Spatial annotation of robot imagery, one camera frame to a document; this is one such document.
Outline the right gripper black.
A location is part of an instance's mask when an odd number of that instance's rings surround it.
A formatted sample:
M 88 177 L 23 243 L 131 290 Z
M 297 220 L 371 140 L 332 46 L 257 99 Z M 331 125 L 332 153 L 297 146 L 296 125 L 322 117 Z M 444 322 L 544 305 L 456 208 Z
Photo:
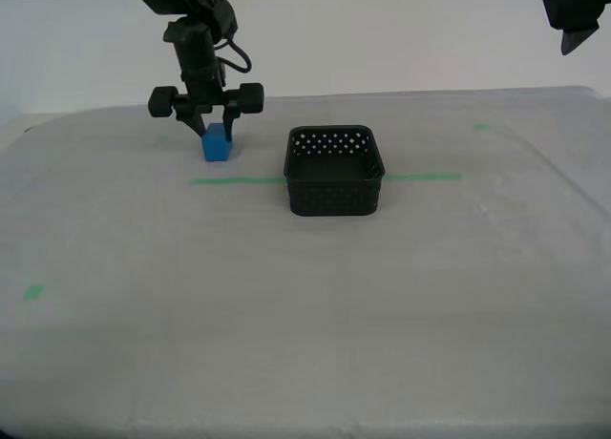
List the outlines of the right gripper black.
M 560 51 L 568 55 L 599 28 L 599 18 L 610 0 L 542 0 L 553 29 L 561 30 Z

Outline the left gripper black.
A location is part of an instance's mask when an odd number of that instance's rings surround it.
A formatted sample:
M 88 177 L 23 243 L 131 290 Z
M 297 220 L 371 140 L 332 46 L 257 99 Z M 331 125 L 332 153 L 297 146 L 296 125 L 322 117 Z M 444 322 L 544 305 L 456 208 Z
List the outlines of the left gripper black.
M 154 88 L 148 101 L 149 113 L 153 117 L 175 115 L 177 121 L 203 137 L 202 117 L 216 107 L 223 107 L 225 139 L 232 142 L 234 121 L 242 114 L 258 114 L 263 110 L 263 85 L 248 83 L 227 90 L 224 71 L 227 63 L 217 58 L 208 31 L 168 31 L 164 40 L 174 46 L 186 92 L 181 94 L 170 86 Z

